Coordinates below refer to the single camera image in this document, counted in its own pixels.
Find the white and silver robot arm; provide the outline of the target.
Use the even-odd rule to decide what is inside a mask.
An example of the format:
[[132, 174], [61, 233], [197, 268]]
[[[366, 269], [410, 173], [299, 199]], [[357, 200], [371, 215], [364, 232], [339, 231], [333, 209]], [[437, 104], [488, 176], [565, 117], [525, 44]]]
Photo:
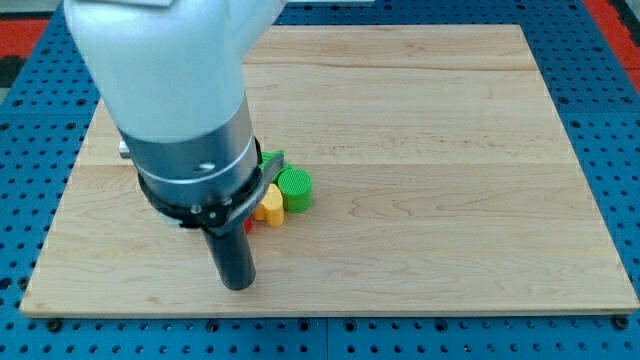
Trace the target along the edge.
[[285, 0], [66, 1], [77, 48], [146, 187], [231, 197], [257, 168], [242, 63]]

